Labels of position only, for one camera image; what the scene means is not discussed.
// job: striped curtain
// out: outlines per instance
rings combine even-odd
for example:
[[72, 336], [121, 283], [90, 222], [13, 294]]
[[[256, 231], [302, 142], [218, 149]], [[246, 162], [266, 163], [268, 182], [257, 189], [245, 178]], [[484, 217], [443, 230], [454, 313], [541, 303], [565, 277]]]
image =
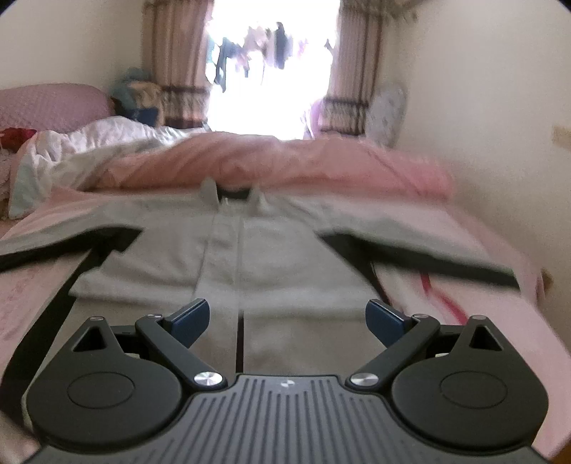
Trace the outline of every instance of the striped curtain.
[[165, 124], [177, 129], [206, 122], [206, 24], [214, 0], [156, 0], [143, 10], [143, 67], [161, 86]]
[[319, 121], [323, 132], [365, 132], [379, 66], [381, 9], [381, 0], [341, 0], [329, 89]]

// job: red stripe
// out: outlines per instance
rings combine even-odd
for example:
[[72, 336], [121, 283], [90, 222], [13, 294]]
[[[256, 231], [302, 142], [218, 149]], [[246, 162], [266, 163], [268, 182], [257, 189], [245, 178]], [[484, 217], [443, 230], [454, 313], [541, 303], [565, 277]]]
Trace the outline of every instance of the red stripe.
[[468, 315], [466, 314], [466, 311], [464, 311], [456, 301], [446, 295], [443, 291], [434, 289], [428, 274], [420, 274], [420, 280], [423, 284], [424, 293], [427, 296], [432, 293], [436, 298], [444, 303], [444, 306], [446, 306], [447, 309], [452, 313], [458, 323], [462, 325], [466, 324], [468, 321]]

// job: white wall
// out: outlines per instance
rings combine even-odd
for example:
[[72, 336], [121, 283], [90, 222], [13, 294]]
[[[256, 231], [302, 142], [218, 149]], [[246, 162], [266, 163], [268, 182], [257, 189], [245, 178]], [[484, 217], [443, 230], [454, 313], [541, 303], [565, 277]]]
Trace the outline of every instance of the white wall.
[[459, 202], [554, 276], [544, 314], [571, 347], [571, 13], [556, 0], [426, 0], [382, 75], [409, 104], [398, 148], [450, 161]]
[[17, 0], [0, 16], [0, 89], [46, 82], [106, 90], [141, 64], [144, 0]]

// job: red cloth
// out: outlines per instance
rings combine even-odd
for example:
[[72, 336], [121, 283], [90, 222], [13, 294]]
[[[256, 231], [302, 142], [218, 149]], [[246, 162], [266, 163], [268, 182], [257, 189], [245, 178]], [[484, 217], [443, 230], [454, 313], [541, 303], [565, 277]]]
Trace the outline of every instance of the red cloth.
[[8, 127], [0, 131], [0, 145], [2, 148], [16, 152], [30, 139], [35, 133], [36, 129], [22, 129], [16, 127]]

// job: ribbed black surface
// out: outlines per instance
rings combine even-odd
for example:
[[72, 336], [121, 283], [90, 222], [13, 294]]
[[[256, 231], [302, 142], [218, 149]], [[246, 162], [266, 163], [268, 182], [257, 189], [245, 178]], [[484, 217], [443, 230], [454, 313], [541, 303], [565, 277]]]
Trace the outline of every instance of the ribbed black surface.
[[459, 456], [409, 436], [374, 395], [347, 391], [335, 377], [242, 375], [226, 391], [196, 395], [181, 419], [154, 440], [114, 455], [45, 448], [52, 464], [537, 464], [531, 449]]

